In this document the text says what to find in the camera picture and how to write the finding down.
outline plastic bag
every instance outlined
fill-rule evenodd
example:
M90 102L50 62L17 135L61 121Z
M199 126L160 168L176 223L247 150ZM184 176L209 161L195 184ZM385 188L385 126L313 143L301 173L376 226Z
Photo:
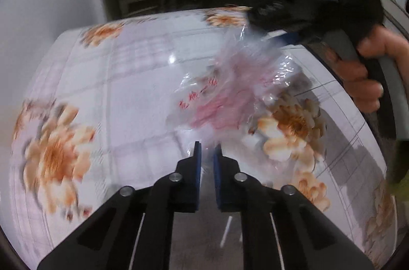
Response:
M214 66L201 77L187 74L175 92L173 126L210 124L218 131L249 123L260 103L277 97L301 71L272 46L274 38L247 26L230 28Z

